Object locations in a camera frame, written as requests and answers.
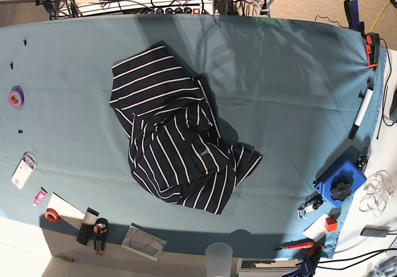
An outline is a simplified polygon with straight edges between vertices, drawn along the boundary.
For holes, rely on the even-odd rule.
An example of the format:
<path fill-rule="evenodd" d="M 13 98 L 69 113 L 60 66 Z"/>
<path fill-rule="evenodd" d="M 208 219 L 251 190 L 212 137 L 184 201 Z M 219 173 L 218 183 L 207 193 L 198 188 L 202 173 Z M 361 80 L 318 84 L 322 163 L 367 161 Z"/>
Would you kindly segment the navy white striped t-shirt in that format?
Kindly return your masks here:
<path fill-rule="evenodd" d="M 112 65 L 110 107 L 126 133 L 133 179 L 168 203 L 221 214 L 261 154 L 222 138 L 204 77 L 165 43 Z"/>

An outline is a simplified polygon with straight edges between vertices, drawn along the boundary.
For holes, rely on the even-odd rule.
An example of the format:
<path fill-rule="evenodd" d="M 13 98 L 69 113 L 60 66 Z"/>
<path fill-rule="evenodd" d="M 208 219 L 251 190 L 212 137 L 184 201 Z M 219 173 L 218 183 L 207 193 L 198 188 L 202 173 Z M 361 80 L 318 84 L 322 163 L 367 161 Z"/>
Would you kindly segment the teal table cloth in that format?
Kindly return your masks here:
<path fill-rule="evenodd" d="M 109 105 L 112 64 L 163 41 L 189 73 L 205 74 L 231 142 L 263 159 L 220 215 L 172 206 L 132 178 L 128 139 Z M 110 221 L 120 243 L 131 224 L 167 241 L 165 250 L 203 254 L 215 242 L 237 257 L 272 258 L 303 238 L 330 204 L 297 217 L 312 182 L 343 151 L 375 133 L 386 58 L 366 66 L 358 32 L 284 19 L 102 16 L 1 29 L 1 216 L 46 227 L 40 188 Z M 353 140 L 359 94 L 373 95 Z M 24 105 L 8 101 L 12 87 Z M 25 152 L 37 166 L 22 189 L 11 182 Z"/>

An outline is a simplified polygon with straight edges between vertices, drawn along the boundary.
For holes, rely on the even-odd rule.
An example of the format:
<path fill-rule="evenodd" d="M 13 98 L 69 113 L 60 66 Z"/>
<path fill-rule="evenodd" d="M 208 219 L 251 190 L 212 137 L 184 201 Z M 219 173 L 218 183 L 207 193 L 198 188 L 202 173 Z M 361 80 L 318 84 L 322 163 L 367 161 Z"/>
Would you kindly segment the power strip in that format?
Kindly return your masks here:
<path fill-rule="evenodd" d="M 139 7 L 135 9 L 124 9 L 122 14 L 204 14 L 210 15 L 207 10 L 202 9 L 201 7 L 191 7 L 191 6 L 182 6 L 182 7 Z"/>

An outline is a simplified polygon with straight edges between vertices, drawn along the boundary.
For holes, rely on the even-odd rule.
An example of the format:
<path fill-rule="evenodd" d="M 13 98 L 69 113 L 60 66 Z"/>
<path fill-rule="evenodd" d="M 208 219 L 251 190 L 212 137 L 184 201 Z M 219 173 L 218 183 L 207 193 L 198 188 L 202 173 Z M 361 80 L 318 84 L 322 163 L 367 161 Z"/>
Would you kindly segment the frosted plastic cup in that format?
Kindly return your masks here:
<path fill-rule="evenodd" d="M 205 251 L 207 277 L 230 277 L 233 249 L 225 243 L 213 243 Z"/>

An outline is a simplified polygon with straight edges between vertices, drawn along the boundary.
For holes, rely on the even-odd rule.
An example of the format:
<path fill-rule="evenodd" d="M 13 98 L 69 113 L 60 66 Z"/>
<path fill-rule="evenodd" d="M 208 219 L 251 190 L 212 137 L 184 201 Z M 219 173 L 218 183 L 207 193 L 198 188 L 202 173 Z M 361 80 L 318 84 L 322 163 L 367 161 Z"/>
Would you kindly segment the metal carabiner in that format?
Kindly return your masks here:
<path fill-rule="evenodd" d="M 304 202 L 297 209 L 298 218 L 300 220 L 305 220 L 306 214 L 318 210 L 322 206 L 323 202 L 324 201 L 320 194 L 315 195 L 309 201 Z"/>

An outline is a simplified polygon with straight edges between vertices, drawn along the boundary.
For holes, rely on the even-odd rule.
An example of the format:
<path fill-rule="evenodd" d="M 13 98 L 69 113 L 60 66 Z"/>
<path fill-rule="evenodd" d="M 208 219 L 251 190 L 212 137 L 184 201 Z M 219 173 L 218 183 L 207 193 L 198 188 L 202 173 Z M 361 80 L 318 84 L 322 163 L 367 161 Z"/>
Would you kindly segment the black remote control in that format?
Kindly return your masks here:
<path fill-rule="evenodd" d="M 76 238 L 76 241 L 81 245 L 86 246 L 88 241 L 91 239 L 98 215 L 99 213 L 97 211 L 91 209 L 90 207 L 87 208 L 79 229 L 78 236 Z"/>

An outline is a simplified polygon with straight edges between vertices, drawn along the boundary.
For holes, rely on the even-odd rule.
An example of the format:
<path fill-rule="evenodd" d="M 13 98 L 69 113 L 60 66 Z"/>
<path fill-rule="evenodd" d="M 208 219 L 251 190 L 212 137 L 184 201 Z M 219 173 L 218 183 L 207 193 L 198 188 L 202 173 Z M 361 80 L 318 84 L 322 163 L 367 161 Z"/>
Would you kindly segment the orange black pliers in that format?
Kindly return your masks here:
<path fill-rule="evenodd" d="M 94 251 L 100 255 L 104 254 L 105 240 L 108 230 L 108 220 L 105 218 L 98 218 L 94 224 Z"/>

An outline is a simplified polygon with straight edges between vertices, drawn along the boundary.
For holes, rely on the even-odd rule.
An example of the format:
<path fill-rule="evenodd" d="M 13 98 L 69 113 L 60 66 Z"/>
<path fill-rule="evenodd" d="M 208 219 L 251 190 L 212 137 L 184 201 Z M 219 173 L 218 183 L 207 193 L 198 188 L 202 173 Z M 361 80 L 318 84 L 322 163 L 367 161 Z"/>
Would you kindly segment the white paper sheet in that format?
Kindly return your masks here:
<path fill-rule="evenodd" d="M 85 213 L 72 206 L 70 203 L 62 199 L 55 193 L 52 193 L 47 208 L 55 210 L 62 218 L 83 220 Z"/>

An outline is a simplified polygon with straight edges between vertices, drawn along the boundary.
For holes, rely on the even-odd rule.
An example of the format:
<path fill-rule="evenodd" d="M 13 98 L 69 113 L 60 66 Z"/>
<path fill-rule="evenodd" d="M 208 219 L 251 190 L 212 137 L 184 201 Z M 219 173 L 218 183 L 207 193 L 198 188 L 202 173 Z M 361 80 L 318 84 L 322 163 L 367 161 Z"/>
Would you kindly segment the blue box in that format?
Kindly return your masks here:
<path fill-rule="evenodd" d="M 355 157 L 352 154 L 344 153 L 313 183 L 313 189 L 321 195 L 324 202 L 338 208 L 366 182 L 364 169 L 367 162 L 368 156 Z M 333 201 L 330 189 L 334 184 L 340 182 L 350 183 L 352 193 L 344 201 Z"/>

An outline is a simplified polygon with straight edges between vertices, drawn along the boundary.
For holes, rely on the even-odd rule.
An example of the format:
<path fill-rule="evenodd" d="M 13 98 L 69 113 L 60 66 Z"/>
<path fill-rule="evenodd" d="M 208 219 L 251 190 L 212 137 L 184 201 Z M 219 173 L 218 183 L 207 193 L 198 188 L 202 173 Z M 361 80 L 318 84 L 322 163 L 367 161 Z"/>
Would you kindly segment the white card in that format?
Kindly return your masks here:
<path fill-rule="evenodd" d="M 326 219 L 328 218 L 329 216 L 326 213 L 321 215 L 316 221 L 314 221 L 309 227 L 307 227 L 303 231 L 303 235 L 314 242 L 318 242 L 328 233 L 326 229 Z"/>

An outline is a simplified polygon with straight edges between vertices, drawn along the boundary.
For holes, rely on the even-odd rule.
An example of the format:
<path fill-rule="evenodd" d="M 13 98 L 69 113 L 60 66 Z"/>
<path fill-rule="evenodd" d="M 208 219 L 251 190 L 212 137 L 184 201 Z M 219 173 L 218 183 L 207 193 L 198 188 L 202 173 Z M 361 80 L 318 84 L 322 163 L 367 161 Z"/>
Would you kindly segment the black star knob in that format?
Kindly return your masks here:
<path fill-rule="evenodd" d="M 343 182 L 334 184 L 330 189 L 330 193 L 333 201 L 344 201 L 352 193 L 351 184 Z"/>

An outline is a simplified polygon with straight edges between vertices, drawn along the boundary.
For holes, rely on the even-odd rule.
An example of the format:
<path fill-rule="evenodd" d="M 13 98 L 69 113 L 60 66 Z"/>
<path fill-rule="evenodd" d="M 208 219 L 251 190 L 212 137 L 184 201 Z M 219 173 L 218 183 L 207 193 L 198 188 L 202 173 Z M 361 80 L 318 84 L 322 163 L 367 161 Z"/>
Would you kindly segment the red screwdriver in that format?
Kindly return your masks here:
<path fill-rule="evenodd" d="M 301 242 L 301 243 L 296 243 L 296 244 L 290 244 L 290 245 L 284 245 L 284 246 L 275 247 L 274 251 L 302 250 L 302 249 L 309 249 L 309 248 L 313 248 L 313 247 L 314 247 L 314 242 L 307 241 L 307 242 Z"/>

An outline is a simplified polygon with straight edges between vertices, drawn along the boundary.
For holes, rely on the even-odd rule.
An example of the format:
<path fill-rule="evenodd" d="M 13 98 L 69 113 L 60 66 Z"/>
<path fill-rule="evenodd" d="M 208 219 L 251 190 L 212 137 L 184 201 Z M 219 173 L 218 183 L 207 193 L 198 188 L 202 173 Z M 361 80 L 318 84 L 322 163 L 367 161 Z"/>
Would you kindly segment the red cube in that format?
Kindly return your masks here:
<path fill-rule="evenodd" d="M 325 220 L 326 232 L 333 232 L 337 230 L 337 220 L 334 217 L 328 217 Z"/>

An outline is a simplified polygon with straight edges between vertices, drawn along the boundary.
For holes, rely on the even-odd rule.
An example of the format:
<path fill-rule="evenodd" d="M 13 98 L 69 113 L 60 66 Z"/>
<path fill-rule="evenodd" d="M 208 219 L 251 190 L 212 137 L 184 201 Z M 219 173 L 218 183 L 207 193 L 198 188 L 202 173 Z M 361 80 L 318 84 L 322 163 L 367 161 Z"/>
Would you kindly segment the pink tube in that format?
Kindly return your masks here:
<path fill-rule="evenodd" d="M 37 206 L 37 205 L 40 203 L 40 201 L 41 201 L 46 195 L 47 195 L 47 192 L 46 192 L 43 188 L 40 188 L 38 194 L 36 195 L 36 197 L 35 197 L 35 199 L 34 199 L 34 201 L 33 201 L 33 206 L 34 206 L 34 207 Z"/>

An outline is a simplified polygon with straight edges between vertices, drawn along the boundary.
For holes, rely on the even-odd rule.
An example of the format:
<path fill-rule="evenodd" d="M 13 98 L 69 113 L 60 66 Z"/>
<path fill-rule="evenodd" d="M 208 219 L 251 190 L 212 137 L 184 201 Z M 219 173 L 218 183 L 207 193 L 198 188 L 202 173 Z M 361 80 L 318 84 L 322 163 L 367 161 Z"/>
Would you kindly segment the blue clamp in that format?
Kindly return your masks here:
<path fill-rule="evenodd" d="M 315 274 L 315 270 L 319 263 L 322 255 L 324 245 L 316 244 L 307 253 L 307 257 L 299 264 L 297 264 L 298 269 L 283 275 L 283 277 L 312 277 Z"/>

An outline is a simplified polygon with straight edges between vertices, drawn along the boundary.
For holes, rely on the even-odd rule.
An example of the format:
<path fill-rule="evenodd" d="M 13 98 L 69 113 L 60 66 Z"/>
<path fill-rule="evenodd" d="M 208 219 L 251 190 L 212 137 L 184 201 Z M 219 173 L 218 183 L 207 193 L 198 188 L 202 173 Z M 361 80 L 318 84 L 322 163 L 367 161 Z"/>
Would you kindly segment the orange tape roll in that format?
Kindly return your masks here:
<path fill-rule="evenodd" d="M 48 208 L 46 210 L 44 217 L 45 217 L 46 221 L 51 224 L 57 224 L 60 222 L 60 217 L 59 217 L 58 213 L 52 208 Z"/>

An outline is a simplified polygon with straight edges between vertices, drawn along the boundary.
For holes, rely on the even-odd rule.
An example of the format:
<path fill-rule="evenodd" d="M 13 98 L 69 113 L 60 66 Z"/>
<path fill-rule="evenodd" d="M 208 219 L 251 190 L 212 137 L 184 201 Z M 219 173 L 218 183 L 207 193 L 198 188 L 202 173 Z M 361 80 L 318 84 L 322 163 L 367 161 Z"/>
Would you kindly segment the plastic blister pack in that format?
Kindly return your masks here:
<path fill-rule="evenodd" d="M 12 174 L 11 182 L 22 189 L 37 166 L 37 160 L 31 152 L 25 152 Z"/>

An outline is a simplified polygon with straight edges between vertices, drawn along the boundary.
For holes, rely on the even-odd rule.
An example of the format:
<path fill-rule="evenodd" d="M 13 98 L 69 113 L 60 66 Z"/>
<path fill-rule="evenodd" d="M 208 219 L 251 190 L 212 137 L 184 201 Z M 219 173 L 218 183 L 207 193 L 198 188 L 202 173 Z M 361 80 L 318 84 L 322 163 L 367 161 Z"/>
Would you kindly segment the white black marker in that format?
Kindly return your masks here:
<path fill-rule="evenodd" d="M 356 117 L 354 119 L 354 122 L 353 122 L 352 127 L 349 132 L 349 139 L 351 139 L 351 140 L 353 140 L 355 138 L 357 131 L 362 124 L 365 113 L 366 113 L 368 106 L 370 104 L 370 101 L 372 99 L 372 95 L 373 95 L 373 84 L 368 83 L 367 88 L 365 89 L 365 92 L 363 93 L 361 91 L 359 94 L 359 98 L 362 101 L 360 103 L 359 110 L 357 111 Z"/>

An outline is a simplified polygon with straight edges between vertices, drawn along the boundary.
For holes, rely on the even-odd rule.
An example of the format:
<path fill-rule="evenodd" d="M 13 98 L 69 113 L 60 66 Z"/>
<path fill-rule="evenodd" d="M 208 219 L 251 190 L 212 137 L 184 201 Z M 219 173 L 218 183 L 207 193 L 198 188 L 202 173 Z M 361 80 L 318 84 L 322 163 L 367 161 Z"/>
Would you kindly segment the purple tape roll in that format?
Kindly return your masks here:
<path fill-rule="evenodd" d="M 8 95 L 8 101 L 15 109 L 20 109 L 24 105 L 24 92 L 20 86 L 12 87 Z"/>

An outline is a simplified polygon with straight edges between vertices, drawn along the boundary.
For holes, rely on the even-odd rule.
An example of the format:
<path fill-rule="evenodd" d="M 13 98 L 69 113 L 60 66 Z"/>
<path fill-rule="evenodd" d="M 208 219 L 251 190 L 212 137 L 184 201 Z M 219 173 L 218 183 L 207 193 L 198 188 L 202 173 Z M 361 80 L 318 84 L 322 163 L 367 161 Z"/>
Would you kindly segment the orange black clamp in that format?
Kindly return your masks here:
<path fill-rule="evenodd" d="M 367 54 L 368 67 L 376 67 L 378 65 L 380 53 L 380 36 L 378 33 L 368 33 L 366 36 L 365 52 Z"/>

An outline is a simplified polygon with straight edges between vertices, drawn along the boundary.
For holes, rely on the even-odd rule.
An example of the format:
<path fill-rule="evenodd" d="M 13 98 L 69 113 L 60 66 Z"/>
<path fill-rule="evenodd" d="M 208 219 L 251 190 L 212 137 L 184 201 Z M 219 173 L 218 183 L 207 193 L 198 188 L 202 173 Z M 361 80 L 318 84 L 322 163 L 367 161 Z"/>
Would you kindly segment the grey adapter box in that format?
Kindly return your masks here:
<path fill-rule="evenodd" d="M 389 228 L 380 226 L 365 226 L 360 235 L 363 237 L 386 237 L 389 234 Z"/>

